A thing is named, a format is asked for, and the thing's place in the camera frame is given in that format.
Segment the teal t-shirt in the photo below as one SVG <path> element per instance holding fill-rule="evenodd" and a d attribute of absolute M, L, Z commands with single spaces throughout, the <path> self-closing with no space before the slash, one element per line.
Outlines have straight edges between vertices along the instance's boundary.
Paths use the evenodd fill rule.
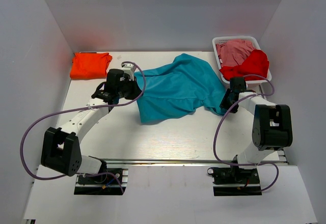
<path fill-rule="evenodd" d="M 210 64 L 183 53 L 173 62 L 158 68 L 136 72 L 138 86 L 145 91 L 137 100 L 143 124 L 178 119 L 204 107 L 224 115 L 220 103 L 226 92 Z"/>

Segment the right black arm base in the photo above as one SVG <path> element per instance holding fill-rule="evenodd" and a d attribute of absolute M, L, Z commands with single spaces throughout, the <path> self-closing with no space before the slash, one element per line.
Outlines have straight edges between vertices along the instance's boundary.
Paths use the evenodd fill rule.
<path fill-rule="evenodd" d="M 246 170 L 238 166 L 210 167 L 207 174 L 213 178 L 215 197 L 262 195 L 257 169 Z"/>

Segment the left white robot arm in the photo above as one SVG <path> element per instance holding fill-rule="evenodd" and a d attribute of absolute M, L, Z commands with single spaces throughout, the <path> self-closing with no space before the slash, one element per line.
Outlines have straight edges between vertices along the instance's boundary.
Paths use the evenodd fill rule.
<path fill-rule="evenodd" d="M 119 104 L 119 100 L 134 101 L 142 95 L 134 76 L 136 66 L 122 64 L 110 69 L 106 81 L 92 94 L 86 108 L 81 108 L 68 122 L 46 130 L 41 154 L 41 165 L 65 176 L 97 175 L 104 171 L 104 161 L 82 155 L 80 143 L 92 127 Z"/>

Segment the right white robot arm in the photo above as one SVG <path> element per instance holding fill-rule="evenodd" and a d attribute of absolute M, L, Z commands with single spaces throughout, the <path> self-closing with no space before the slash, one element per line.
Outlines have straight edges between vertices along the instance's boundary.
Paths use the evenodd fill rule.
<path fill-rule="evenodd" d="M 244 77 L 230 79 L 230 88 L 220 103 L 225 111 L 218 129 L 228 114 L 235 114 L 239 107 L 250 112 L 253 118 L 252 142 L 228 163 L 229 166 L 251 170 L 270 154 L 290 147 L 293 141 L 291 112 L 288 105 L 275 104 L 247 89 Z"/>

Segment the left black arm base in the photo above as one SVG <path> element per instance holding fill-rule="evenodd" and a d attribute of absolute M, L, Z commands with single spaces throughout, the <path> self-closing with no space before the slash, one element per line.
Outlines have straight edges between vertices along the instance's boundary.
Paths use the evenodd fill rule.
<path fill-rule="evenodd" d="M 128 169 L 109 168 L 112 173 L 97 176 L 78 176 L 75 183 L 74 195 L 123 195 L 127 188 Z"/>

